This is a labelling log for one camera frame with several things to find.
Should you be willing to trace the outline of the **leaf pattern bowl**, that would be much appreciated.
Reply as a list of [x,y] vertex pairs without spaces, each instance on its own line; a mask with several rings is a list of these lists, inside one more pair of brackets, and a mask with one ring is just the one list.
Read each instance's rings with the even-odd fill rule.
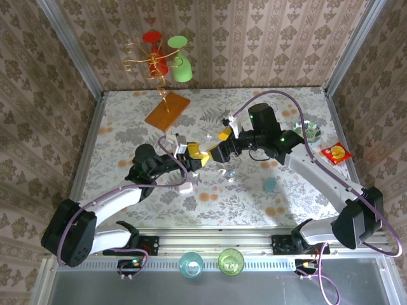
[[294,125],[293,130],[304,139],[307,139],[308,143],[315,143],[317,142],[322,135],[321,129],[319,126],[309,120],[304,120],[304,125],[301,124],[301,121],[297,122]]

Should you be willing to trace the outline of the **green plastic wine glass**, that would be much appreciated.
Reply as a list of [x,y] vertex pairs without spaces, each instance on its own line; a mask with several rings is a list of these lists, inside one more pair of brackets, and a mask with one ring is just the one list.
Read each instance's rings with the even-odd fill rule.
[[171,69],[174,79],[179,83],[186,83],[193,77],[190,61],[181,52],[181,49],[187,43],[188,40],[184,36],[173,36],[167,41],[168,46],[176,50],[172,59]]

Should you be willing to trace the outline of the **red snack packet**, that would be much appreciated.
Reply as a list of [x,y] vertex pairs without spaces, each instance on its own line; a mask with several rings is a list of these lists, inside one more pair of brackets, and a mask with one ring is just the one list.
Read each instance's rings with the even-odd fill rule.
[[323,149],[321,153],[334,165],[338,165],[353,156],[340,142],[337,142],[329,148]]

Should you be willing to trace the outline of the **small black controller board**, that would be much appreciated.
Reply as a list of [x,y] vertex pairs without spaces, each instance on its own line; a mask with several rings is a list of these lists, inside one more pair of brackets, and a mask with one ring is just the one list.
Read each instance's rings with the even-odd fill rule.
[[117,273],[120,280],[133,280],[146,266],[147,258],[136,258],[129,260],[119,260]]
[[318,276],[319,265],[316,260],[311,261],[296,259],[294,263],[295,263],[294,272],[300,278],[312,279]]

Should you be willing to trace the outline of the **teal plastic cup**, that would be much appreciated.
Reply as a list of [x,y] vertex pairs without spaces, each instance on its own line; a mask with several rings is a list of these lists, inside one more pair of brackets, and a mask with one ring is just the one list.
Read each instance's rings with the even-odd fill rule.
[[179,260],[179,271],[185,278],[197,278],[203,268],[203,259],[196,252],[185,253]]

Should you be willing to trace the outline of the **green plastic cup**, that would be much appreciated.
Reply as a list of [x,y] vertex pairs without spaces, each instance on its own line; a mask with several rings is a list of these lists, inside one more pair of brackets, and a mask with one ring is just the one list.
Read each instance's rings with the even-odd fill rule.
[[227,276],[239,275],[244,269],[244,264],[244,256],[234,248],[227,248],[219,254],[219,269]]

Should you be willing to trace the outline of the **red plastic wine glass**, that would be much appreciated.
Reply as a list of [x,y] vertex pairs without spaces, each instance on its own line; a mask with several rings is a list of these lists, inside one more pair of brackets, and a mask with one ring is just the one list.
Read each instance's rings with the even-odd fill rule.
[[148,57],[148,65],[151,77],[165,76],[169,68],[167,60],[162,53],[162,34],[156,30],[149,31],[142,36],[145,43],[151,44],[151,53]]

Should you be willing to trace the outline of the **grey metal sheet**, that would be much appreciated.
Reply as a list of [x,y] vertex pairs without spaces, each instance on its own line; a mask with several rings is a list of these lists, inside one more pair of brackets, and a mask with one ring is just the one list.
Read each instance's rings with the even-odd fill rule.
[[122,280],[115,271],[59,271],[47,305],[407,305],[386,289],[374,258],[326,259],[322,279],[294,272],[219,270],[185,278],[179,271],[143,271]]

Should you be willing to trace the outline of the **aluminium side rail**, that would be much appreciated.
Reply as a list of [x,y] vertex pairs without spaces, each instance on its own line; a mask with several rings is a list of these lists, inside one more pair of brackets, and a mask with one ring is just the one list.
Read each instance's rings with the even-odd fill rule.
[[79,202],[81,200],[83,190],[85,187],[86,177],[90,167],[93,150],[99,133],[100,124],[105,113],[106,100],[108,92],[103,92],[100,99],[98,99],[93,113],[93,118],[90,123],[88,134],[83,146],[82,154],[76,170],[69,199]]
[[[330,95],[326,94],[326,101],[328,104],[328,108],[331,115],[331,123],[327,125],[333,126],[336,131],[337,139],[329,138],[327,142],[322,141],[321,145],[319,146],[319,155],[324,158],[331,166],[333,166],[336,171],[339,171],[340,174],[344,176],[344,179],[350,184],[361,184],[359,178],[357,176],[357,172],[353,163],[353,159],[350,157],[348,159],[344,159],[343,161],[339,162],[337,165],[333,163],[324,153],[323,150],[329,150],[330,147],[334,145],[339,145],[344,148],[344,150],[350,151],[348,148],[348,144],[345,138],[345,134],[343,128],[341,127],[340,119],[338,113],[336,111],[333,99]],[[366,206],[359,198],[356,198],[355,202],[350,201],[348,207],[352,208],[360,208],[363,212],[363,216],[357,216],[357,227],[361,229],[363,235],[373,234],[376,229],[380,229],[381,222],[375,216],[375,214],[369,209],[371,205],[368,204]]]

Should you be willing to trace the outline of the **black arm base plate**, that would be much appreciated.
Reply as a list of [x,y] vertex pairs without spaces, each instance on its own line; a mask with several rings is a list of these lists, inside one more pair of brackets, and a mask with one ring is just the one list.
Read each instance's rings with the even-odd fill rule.
[[309,245],[301,238],[288,234],[272,235],[271,242],[274,255],[311,255],[320,252],[323,246],[323,243]]
[[137,248],[147,251],[150,256],[157,256],[160,246],[160,238],[158,236],[140,236],[137,243]]

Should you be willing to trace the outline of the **wide aluminium extrusion rail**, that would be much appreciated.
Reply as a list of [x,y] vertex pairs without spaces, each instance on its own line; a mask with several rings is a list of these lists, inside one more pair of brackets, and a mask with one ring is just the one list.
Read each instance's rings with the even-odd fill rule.
[[62,246],[62,262],[70,267],[81,264],[88,256],[101,254],[131,259],[149,255],[147,251],[137,248],[140,236],[158,236],[160,246],[157,256],[175,255],[176,253],[198,252],[215,253],[226,248],[237,248],[251,255],[273,254],[271,236],[291,234],[290,229],[282,228],[227,228],[227,229],[142,229],[138,230],[127,223],[96,231],[86,229],[80,233],[70,229],[64,241],[61,232],[46,230],[41,246],[52,254]]

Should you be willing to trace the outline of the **aluminium frame post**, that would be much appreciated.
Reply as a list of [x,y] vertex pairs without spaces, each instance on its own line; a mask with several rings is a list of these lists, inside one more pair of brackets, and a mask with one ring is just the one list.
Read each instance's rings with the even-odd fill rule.
[[38,0],[38,4],[51,23],[93,97],[97,100],[100,99],[104,90],[93,72],[90,61],[81,49],[79,39],[75,38],[71,26],[63,16],[55,0]]
[[355,59],[363,42],[369,34],[375,20],[383,10],[387,0],[368,0],[366,8],[362,13],[353,33],[348,40],[338,63],[336,64],[331,76],[325,86],[325,92],[328,97],[332,97],[339,87],[342,79],[348,71],[351,63]]

